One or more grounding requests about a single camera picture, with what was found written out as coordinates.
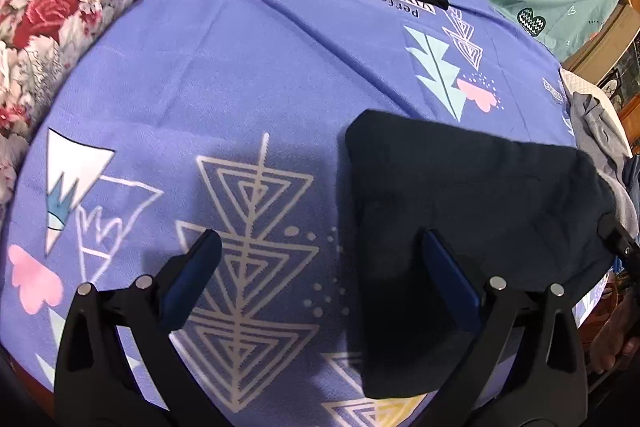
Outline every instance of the pink heart print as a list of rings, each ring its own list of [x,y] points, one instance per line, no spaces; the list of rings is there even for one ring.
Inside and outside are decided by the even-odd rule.
[[[476,102],[476,105],[481,111],[489,112],[491,108],[495,107],[498,103],[492,92],[485,91],[464,80],[458,79],[458,89],[462,91],[469,100]]]
[[[30,315],[38,313],[42,304],[57,306],[62,302],[60,277],[42,265],[18,245],[9,247],[9,260],[14,265],[11,282],[20,288],[20,302]]]

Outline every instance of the blue gripper pad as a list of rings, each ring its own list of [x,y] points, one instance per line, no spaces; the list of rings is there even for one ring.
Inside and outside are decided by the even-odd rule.
[[[484,325],[482,298],[433,231],[422,238],[422,260],[458,328],[479,333]]]
[[[189,318],[222,257],[222,241],[206,230],[187,253],[187,261],[160,302],[160,325],[179,330]]]

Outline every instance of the white triangle tree print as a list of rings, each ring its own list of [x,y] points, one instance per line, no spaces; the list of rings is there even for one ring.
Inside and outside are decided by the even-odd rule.
[[[454,87],[460,68],[442,59],[449,45],[407,26],[404,29],[411,34],[421,47],[420,50],[418,48],[407,48],[406,50],[419,60],[431,78],[420,76],[419,74],[415,76],[438,97],[438,100],[447,108],[451,116],[460,121],[462,109],[465,107],[466,95],[457,87]]]

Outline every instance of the silver screw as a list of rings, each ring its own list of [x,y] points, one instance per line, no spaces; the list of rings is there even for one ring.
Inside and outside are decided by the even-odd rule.
[[[489,279],[489,284],[494,290],[504,290],[505,288],[507,288],[507,281],[499,275],[494,275],[493,277],[491,277],[491,279]]]
[[[562,297],[564,295],[564,288],[557,282],[554,282],[549,289],[551,290],[551,293],[553,293],[553,295],[555,295],[556,297]]]
[[[154,279],[150,275],[141,275],[136,279],[136,286],[141,290],[146,290],[153,284],[153,282]]]
[[[88,295],[89,292],[91,291],[91,283],[88,282],[83,282],[81,285],[78,286],[78,295],[82,295],[83,297],[85,295]]]

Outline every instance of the gray cloth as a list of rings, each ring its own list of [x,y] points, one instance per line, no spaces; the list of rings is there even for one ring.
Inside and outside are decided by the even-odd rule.
[[[625,141],[597,98],[579,92],[568,96],[571,99],[570,117],[576,145],[591,157],[598,174],[611,187],[616,198],[616,217],[629,235],[636,237],[638,215],[622,177],[626,159]]]

